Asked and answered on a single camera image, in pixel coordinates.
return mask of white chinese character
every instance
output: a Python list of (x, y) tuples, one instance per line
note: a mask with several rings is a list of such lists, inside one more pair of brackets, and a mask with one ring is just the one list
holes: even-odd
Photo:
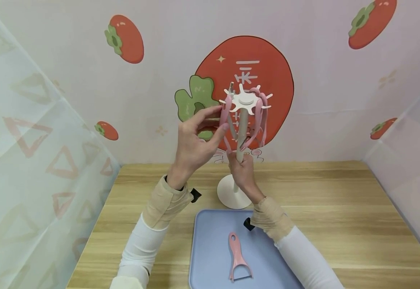
[[(252, 61), (236, 61), (236, 64), (258, 64), (260, 63), (259, 60), (252, 60)], [(240, 67), (239, 70), (242, 71), (242, 75), (238, 76), (237, 74), (234, 74), (234, 77), (236, 78), (237, 82), (242, 82), (242, 84), (245, 84), (245, 82), (252, 84), (251, 79), (257, 79), (258, 76), (256, 75), (250, 75), (250, 72), (245, 72), (247, 70), (252, 70), (252, 67)]]

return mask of peeler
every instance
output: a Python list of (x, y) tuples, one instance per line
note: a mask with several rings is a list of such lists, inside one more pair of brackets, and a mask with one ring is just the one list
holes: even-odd
[(249, 269), (250, 275), (246, 277), (237, 278), (236, 280), (245, 279), (247, 277), (253, 278), (252, 269), (250, 269), (249, 265), (247, 264), (247, 262), (244, 260), (242, 256), (241, 243), (235, 232), (229, 233), (229, 247), (231, 248), (231, 252), (232, 252), (232, 268), (231, 268), (231, 273), (229, 274), (229, 279), (231, 280), (231, 282), (234, 282), (235, 280), (234, 269), (237, 266), (246, 266)]

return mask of light blue tray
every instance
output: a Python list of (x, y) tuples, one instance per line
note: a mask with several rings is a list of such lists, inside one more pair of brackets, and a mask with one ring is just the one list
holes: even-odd
[[(202, 210), (196, 215), (192, 240), (189, 286), (191, 289), (304, 289), (277, 248), (261, 229), (247, 230), (243, 223), (249, 210)], [(228, 237), (235, 232), (253, 279), (229, 280), (232, 254)], [(249, 275), (237, 267), (234, 278)]]

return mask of white round base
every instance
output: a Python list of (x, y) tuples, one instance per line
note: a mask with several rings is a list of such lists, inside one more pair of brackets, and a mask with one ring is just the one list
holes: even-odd
[(232, 175), (225, 176), (220, 180), (216, 193), (221, 203), (230, 209), (244, 209), (252, 203), (241, 189), (234, 192), (234, 179)]

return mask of right hand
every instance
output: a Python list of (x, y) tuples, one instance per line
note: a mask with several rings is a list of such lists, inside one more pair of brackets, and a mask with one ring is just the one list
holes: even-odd
[(260, 191), (253, 174), (253, 158), (251, 155), (244, 155), (243, 161), (239, 163), (236, 153), (228, 153), (229, 169), (231, 170), (234, 182), (249, 197), (253, 204), (258, 204), (265, 198)]

